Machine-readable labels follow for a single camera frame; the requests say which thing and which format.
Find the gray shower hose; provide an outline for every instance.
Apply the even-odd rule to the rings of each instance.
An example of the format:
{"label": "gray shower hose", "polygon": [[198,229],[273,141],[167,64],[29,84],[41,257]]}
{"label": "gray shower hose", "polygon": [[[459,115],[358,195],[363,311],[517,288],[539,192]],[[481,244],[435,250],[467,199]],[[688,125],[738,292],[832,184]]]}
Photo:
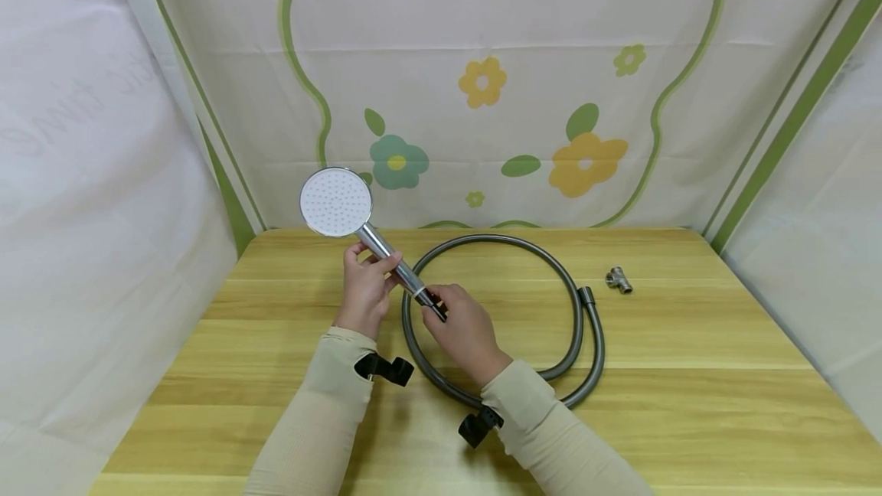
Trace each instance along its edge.
{"label": "gray shower hose", "polygon": [[[471,234],[468,236],[454,237],[453,240],[446,241],[424,254],[423,258],[419,259],[416,265],[413,265],[413,271],[419,275],[425,268],[425,265],[429,264],[432,259],[440,256],[441,253],[446,252],[453,247],[477,242],[508,244],[510,246],[526,249],[530,253],[535,254],[535,256],[541,257],[541,259],[549,264],[560,276],[560,279],[563,280],[563,285],[567,287],[567,292],[570,294],[570,302],[573,303],[573,337],[570,339],[570,347],[567,350],[567,354],[563,356],[561,362],[558,362],[555,366],[547,370],[541,370],[541,372],[539,372],[542,379],[546,381],[557,379],[567,372],[567,370],[573,366],[576,358],[579,357],[579,351],[582,347],[582,338],[585,332],[585,318],[582,317],[582,307],[585,307],[588,321],[591,324],[591,333],[594,341],[594,357],[591,363],[591,371],[588,373],[585,380],[582,381],[581,385],[576,387],[575,391],[561,399],[561,402],[567,406],[567,408],[573,408],[573,406],[585,400],[588,393],[591,393],[593,388],[597,386],[597,382],[601,379],[603,362],[606,356],[606,345],[603,340],[601,318],[597,315],[597,307],[594,305],[591,288],[582,287],[577,289],[573,277],[570,276],[567,269],[564,268],[564,265],[559,263],[557,259],[553,258],[550,253],[541,247],[526,240],[522,240],[520,237],[504,236],[501,234]],[[410,353],[413,355],[416,365],[423,374],[429,378],[429,381],[447,396],[457,399],[460,403],[480,410],[482,408],[481,399],[469,395],[469,393],[461,390],[461,388],[446,380],[445,377],[432,367],[432,364],[426,359],[423,351],[417,343],[417,337],[413,333],[413,324],[410,320],[410,299],[411,297],[407,293],[405,293],[404,297],[401,299],[401,324],[404,328],[404,338],[407,341],[407,347],[410,349]]]}

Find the wooden table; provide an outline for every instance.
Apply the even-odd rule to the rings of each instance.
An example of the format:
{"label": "wooden table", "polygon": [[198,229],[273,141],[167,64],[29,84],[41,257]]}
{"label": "wooden table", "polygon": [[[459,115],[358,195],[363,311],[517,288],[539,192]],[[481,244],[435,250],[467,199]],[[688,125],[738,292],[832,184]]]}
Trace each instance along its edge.
{"label": "wooden table", "polygon": [[[882,494],[882,449],[762,307],[688,230],[504,230],[545,247],[594,288],[609,355],[576,411],[657,494]],[[417,258],[464,230],[385,230]],[[351,241],[273,230],[250,245],[110,458],[92,496],[226,496],[242,490],[335,315]],[[621,264],[631,295],[604,286]],[[540,259],[510,246],[460,247],[426,282],[458,282],[486,305],[500,345],[549,367],[570,337],[567,294]],[[410,359],[396,292],[379,341]],[[421,322],[423,349],[460,379]],[[590,366],[586,340],[575,387]],[[342,494],[540,494],[489,436],[457,434],[466,408],[419,371],[379,380]]]}

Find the hand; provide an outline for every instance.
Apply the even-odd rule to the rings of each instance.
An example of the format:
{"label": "hand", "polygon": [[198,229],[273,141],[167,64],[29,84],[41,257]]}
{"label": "hand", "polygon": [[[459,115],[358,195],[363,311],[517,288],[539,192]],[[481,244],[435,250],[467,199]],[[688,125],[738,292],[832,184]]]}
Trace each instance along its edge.
{"label": "hand", "polygon": [[447,305],[447,322],[423,306],[423,323],[453,363],[484,387],[511,364],[511,357],[501,351],[495,341],[491,316],[455,283],[426,289]]}
{"label": "hand", "polygon": [[377,340],[381,321],[389,311],[389,292],[398,283],[398,276],[387,277],[401,261],[401,253],[378,259],[371,254],[361,263],[359,253],[367,251],[359,242],[343,253],[343,304],[334,326],[351,329]]}

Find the pipe fitting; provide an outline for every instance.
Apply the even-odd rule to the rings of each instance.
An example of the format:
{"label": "pipe fitting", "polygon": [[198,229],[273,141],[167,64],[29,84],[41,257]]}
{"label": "pipe fitting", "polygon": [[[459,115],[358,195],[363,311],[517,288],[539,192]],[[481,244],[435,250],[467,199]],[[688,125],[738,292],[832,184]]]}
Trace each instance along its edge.
{"label": "pipe fitting", "polygon": [[620,293],[631,293],[634,291],[631,283],[628,282],[627,276],[625,276],[625,270],[622,270],[621,266],[614,266],[607,272],[606,282],[610,288],[619,288]]}

